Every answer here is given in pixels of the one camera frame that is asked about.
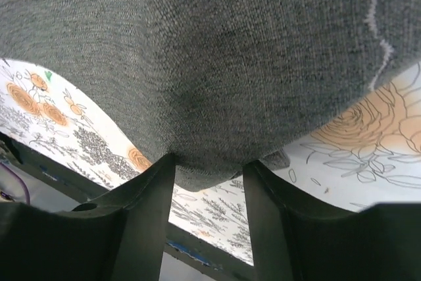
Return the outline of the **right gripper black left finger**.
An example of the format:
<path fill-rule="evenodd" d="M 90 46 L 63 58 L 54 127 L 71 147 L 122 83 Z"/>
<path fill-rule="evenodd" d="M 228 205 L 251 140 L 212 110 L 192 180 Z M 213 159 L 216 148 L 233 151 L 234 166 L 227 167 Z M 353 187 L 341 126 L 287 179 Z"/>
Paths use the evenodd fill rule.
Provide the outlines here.
<path fill-rule="evenodd" d="M 1 204 L 2 280 L 158 280 L 175 159 L 69 212 Z"/>

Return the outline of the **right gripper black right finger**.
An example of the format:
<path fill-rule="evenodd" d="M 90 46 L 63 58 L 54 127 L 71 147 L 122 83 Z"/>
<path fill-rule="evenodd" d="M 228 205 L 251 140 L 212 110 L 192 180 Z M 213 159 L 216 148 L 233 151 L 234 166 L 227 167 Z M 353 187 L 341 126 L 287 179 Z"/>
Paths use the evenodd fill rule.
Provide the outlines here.
<path fill-rule="evenodd" d="M 353 213 L 276 176 L 243 167 L 257 280 L 419 280 L 420 204 L 380 203 Z"/>

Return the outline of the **grey cloth napkin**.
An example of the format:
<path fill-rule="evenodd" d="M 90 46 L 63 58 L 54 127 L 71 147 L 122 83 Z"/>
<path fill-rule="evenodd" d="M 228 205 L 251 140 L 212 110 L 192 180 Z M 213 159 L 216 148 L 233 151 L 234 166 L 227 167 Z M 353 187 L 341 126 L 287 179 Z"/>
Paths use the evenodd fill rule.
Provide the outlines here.
<path fill-rule="evenodd" d="M 420 0 L 1 0 L 1 56 L 66 78 L 201 190 L 418 62 Z"/>

